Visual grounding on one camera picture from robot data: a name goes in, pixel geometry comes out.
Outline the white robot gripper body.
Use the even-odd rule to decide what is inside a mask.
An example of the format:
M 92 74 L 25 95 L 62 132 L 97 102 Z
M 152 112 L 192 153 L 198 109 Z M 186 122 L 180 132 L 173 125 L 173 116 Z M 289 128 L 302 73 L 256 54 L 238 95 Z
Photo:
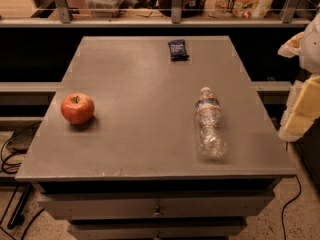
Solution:
M 299 54 L 300 67 L 312 74 L 320 74 L 320 14 L 306 27 Z

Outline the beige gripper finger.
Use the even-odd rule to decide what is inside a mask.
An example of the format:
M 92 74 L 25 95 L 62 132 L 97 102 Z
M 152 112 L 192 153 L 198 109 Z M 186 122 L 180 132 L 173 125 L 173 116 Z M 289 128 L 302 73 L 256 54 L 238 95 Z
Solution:
M 278 136 L 286 142 L 301 138 L 320 118 L 320 76 L 296 80 L 291 87 Z
M 303 37 L 303 32 L 300 32 L 285 42 L 278 50 L 280 56 L 292 58 L 300 53 L 300 42 Z

